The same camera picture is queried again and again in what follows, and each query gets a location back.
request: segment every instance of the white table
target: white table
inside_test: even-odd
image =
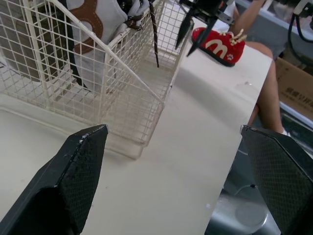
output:
[[[105,152],[83,234],[202,235],[239,146],[240,126],[249,120],[269,65],[269,58],[248,47],[233,68],[200,51],[184,59],[141,158]],[[51,121],[60,130],[84,128],[8,97],[0,96],[0,105],[22,107],[26,115]],[[5,110],[0,122],[1,219],[66,136]]]

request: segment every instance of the brown leather patch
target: brown leather patch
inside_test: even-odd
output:
[[[97,8],[97,0],[85,0],[83,5],[78,8],[70,10],[70,12],[80,21],[88,22],[91,27],[92,31],[96,34],[98,38],[102,37],[103,33],[103,24],[96,13]],[[87,45],[75,45],[74,49],[76,53],[85,54],[92,50],[93,47],[93,39],[91,37],[87,38],[82,42],[83,44]]]

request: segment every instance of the red slipper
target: red slipper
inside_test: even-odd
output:
[[[196,28],[192,32],[192,41],[195,41],[205,30],[204,27]],[[233,67],[244,52],[246,35],[242,36],[243,30],[234,36],[232,32],[219,33],[212,30],[206,40],[199,47],[222,65]]]

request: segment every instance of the person's leg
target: person's leg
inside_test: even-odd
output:
[[[246,42],[246,45],[273,58],[271,50],[261,43]],[[259,116],[264,128],[283,133],[284,128],[280,118],[278,85],[274,61],[272,61],[269,68],[268,75],[257,100],[257,105],[260,109]]]

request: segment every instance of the white shoe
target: white shoe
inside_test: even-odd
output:
[[[108,44],[117,28],[127,20],[126,13],[116,0],[61,0],[62,4],[77,17],[88,29],[93,31],[102,42]],[[105,52],[99,45],[94,49],[94,41],[74,23],[72,24],[74,42],[74,60],[77,67],[77,79],[82,85],[99,93],[104,73]]]

